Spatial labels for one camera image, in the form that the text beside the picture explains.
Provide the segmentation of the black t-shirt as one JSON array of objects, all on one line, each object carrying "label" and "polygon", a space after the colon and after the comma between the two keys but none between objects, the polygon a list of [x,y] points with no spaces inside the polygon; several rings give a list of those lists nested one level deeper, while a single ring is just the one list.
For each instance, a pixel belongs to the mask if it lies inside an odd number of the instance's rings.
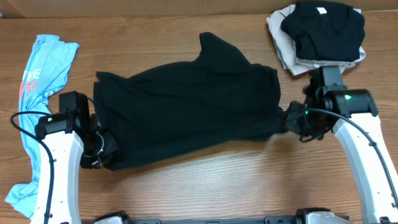
[{"label": "black t-shirt", "polygon": [[200,34],[200,45],[191,62],[129,78],[96,74],[95,111],[118,144],[107,169],[144,166],[226,141],[265,141],[283,132],[277,71],[249,62],[210,32]]}]

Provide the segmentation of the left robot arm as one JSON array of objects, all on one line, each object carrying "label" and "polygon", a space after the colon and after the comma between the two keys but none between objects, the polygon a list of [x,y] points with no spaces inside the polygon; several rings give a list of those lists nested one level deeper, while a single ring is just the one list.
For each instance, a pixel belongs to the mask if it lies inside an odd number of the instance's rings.
[{"label": "left robot arm", "polygon": [[59,113],[35,127],[40,146],[40,179],[32,223],[81,223],[79,170],[99,169],[119,149],[114,136],[90,114],[90,99],[77,91],[59,96]]}]

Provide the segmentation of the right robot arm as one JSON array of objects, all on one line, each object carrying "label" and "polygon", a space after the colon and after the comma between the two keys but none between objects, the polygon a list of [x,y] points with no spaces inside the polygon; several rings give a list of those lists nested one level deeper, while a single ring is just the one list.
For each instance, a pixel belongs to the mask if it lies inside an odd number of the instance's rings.
[{"label": "right robot arm", "polygon": [[281,121],[300,142],[332,132],[348,159],[359,193],[363,223],[397,223],[397,171],[370,92],[350,90],[337,66],[310,72],[305,101],[292,101]]}]

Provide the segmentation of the folded beige garment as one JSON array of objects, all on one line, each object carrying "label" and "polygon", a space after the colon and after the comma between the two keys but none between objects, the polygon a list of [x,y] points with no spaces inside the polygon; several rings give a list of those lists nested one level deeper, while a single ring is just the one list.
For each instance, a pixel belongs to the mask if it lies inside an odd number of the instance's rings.
[{"label": "folded beige garment", "polygon": [[343,73],[344,70],[355,67],[365,59],[366,53],[362,47],[359,48],[359,59],[354,60],[353,62],[306,60],[298,58],[296,56],[295,42],[280,28],[282,21],[289,14],[293,13],[294,9],[295,4],[291,4],[283,9],[273,12],[267,18],[267,25],[273,38],[278,58],[281,61],[283,68],[285,70],[289,70],[293,76],[301,75],[310,70],[330,65],[338,66],[340,72]]}]

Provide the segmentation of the light blue cloth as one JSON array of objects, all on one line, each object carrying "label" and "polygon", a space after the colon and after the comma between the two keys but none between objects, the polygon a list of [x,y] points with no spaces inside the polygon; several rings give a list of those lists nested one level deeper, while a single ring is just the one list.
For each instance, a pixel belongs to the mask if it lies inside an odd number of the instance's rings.
[{"label": "light blue cloth", "polygon": [[[37,36],[19,90],[19,111],[29,112],[19,116],[19,126],[22,129],[34,134],[41,117],[35,112],[50,112],[47,108],[49,97],[67,84],[68,73],[79,48],[78,43],[63,42],[57,35]],[[40,149],[39,143],[26,134],[22,133],[21,139],[30,157],[32,181],[13,186],[5,201],[25,217],[32,218],[39,188]]]}]

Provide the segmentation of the folded black shirt on pile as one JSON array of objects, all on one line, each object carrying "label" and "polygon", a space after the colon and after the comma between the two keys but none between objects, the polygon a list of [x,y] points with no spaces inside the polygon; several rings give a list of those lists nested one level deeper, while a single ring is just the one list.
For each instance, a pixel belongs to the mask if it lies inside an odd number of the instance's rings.
[{"label": "folded black shirt on pile", "polygon": [[354,62],[365,37],[365,19],[352,6],[326,1],[300,1],[280,25],[304,60]]}]

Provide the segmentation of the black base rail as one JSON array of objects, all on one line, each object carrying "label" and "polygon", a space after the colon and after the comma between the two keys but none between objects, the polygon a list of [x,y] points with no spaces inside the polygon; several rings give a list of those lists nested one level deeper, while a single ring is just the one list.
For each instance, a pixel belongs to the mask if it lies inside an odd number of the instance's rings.
[{"label": "black base rail", "polygon": [[266,216],[264,218],[235,218],[212,220],[160,220],[160,219],[131,219],[127,218],[122,223],[127,224],[297,224],[295,215]]}]

